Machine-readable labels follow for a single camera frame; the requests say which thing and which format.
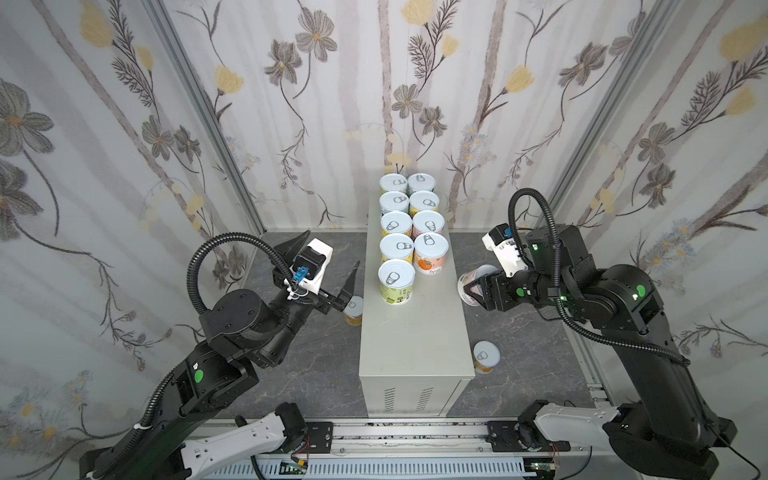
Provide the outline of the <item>teal brown label can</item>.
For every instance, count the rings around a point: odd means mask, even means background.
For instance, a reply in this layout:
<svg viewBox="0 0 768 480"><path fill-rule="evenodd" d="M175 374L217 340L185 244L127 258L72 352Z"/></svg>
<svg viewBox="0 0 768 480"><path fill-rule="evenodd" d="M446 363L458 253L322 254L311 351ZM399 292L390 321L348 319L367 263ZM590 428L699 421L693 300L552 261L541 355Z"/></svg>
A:
<svg viewBox="0 0 768 480"><path fill-rule="evenodd" d="M419 191L433 192L436 188L435 178L427 173L414 173L408 177L407 192L409 195Z"/></svg>

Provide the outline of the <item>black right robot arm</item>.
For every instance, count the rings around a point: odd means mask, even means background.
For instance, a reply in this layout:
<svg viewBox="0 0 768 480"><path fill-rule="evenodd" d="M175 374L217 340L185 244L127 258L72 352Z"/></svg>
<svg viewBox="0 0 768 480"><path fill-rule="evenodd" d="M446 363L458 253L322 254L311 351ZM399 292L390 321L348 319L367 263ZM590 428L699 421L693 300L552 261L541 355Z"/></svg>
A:
<svg viewBox="0 0 768 480"><path fill-rule="evenodd" d="M719 466L712 450L730 448L737 428L701 396L651 278L633 265L597 268L579 229L556 223L533 188L512 195L507 218L484 242L512 249L516 262L471 281L465 293L487 311L553 307L573 332L612 347L639 399L601 426L609 448L645 475L711 478Z"/></svg>

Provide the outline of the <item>red label can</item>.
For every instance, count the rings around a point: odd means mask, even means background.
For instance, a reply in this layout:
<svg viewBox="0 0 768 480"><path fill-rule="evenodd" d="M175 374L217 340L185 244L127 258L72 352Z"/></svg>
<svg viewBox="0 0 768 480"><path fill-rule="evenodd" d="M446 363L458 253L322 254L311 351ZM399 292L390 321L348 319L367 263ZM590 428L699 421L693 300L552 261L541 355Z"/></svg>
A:
<svg viewBox="0 0 768 480"><path fill-rule="evenodd" d="M423 275L439 274L449 253L449 242L441 234L422 233L414 240L414 268Z"/></svg>

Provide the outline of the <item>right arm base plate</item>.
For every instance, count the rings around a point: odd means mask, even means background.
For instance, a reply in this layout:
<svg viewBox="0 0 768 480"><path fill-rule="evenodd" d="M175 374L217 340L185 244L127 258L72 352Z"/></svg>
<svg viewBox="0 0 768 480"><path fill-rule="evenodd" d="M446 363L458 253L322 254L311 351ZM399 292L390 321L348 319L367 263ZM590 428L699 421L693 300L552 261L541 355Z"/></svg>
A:
<svg viewBox="0 0 768 480"><path fill-rule="evenodd" d="M495 453L569 452L567 441L551 442L544 438L533 422L489 421L486 441Z"/></svg>

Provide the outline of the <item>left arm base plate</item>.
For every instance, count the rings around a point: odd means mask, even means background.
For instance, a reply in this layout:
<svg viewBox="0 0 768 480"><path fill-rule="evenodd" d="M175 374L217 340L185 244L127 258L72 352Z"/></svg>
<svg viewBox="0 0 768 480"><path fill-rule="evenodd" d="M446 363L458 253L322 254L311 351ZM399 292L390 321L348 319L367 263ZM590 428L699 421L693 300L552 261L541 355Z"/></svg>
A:
<svg viewBox="0 0 768 480"><path fill-rule="evenodd" d="M307 435L291 450L293 455L329 454L331 452L334 424L330 421L309 422Z"/></svg>

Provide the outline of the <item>orange label can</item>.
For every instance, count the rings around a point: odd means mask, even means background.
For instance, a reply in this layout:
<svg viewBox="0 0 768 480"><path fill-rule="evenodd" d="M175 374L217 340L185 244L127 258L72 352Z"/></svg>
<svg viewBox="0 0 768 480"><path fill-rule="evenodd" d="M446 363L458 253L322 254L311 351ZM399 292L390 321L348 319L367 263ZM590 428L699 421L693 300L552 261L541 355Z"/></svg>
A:
<svg viewBox="0 0 768 480"><path fill-rule="evenodd" d="M499 348L492 342L478 341L472 349L475 371L481 374L490 373L500 362Z"/></svg>

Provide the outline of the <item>pink label can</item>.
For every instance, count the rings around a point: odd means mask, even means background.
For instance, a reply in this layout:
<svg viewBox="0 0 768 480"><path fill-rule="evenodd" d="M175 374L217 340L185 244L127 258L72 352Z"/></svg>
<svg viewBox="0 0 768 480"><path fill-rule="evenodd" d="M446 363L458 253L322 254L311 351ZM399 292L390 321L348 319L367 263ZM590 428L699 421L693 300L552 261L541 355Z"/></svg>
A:
<svg viewBox="0 0 768 480"><path fill-rule="evenodd" d="M462 274L457 281L457 291L461 300L471 307L480 306L481 303L477 301L477 297L482 297L483 289L480 286L479 279L485 275L495 274L497 272L497 267L483 264Z"/></svg>

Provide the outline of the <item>yellow label can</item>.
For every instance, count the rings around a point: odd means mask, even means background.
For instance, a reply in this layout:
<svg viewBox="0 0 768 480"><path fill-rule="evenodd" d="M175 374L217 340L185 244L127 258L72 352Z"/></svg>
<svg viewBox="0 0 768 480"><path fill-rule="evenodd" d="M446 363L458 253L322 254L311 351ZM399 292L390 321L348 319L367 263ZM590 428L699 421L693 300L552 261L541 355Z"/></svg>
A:
<svg viewBox="0 0 768 480"><path fill-rule="evenodd" d="M422 211L437 212L440 205L439 196L428 190L420 190L412 193L409 197L409 214L415 216Z"/></svg>
<svg viewBox="0 0 768 480"><path fill-rule="evenodd" d="M403 260L407 263L413 261L413 240L405 234L392 233L385 235L380 243L381 263L389 260Z"/></svg>

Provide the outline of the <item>green label can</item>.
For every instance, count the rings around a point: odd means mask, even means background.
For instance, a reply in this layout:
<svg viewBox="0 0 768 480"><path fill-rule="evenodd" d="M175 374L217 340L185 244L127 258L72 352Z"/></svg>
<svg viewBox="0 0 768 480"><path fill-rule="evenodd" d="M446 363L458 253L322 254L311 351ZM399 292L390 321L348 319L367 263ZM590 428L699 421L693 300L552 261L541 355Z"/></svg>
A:
<svg viewBox="0 0 768 480"><path fill-rule="evenodd" d="M406 193L408 189L408 179L398 173L385 174L379 180L379 187L382 194L388 192Z"/></svg>

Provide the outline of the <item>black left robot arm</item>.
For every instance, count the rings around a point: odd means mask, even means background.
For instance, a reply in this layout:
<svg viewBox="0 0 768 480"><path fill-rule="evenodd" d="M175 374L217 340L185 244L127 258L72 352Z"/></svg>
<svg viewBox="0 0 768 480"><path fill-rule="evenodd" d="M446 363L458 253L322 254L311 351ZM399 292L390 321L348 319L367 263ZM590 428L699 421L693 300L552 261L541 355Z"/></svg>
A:
<svg viewBox="0 0 768 480"><path fill-rule="evenodd" d="M207 307L198 277L209 253L226 243L247 243L270 260L276 296L265 302L238 289ZM141 418L109 448L86 452L83 479L202 479L246 457L289 453L304 442L308 426L294 403L224 434L191 439L208 420L259 382L258 370L279 366L313 312L344 310L354 293L350 272L336 295L322 281L333 250L303 232L276 247L243 232L217 235L193 254L186 287L204 338L157 385Z"/></svg>

